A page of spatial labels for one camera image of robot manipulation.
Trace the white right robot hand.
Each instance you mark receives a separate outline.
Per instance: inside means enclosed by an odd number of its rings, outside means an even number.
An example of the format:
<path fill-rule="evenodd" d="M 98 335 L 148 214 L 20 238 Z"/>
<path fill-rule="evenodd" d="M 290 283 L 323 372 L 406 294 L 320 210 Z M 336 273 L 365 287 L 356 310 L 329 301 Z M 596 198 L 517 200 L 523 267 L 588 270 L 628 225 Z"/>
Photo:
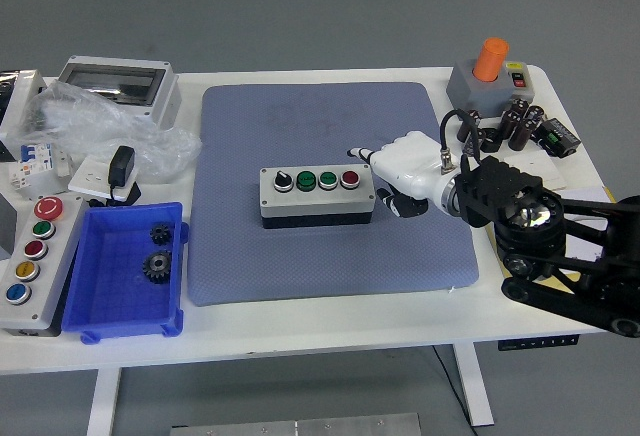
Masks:
<path fill-rule="evenodd" d="M 352 148 L 347 154 L 365 161 L 389 185 L 376 194 L 396 216 L 420 216 L 430 205 L 451 216 L 460 215 L 455 188 L 459 162 L 424 133 L 411 131 L 377 151 Z"/>

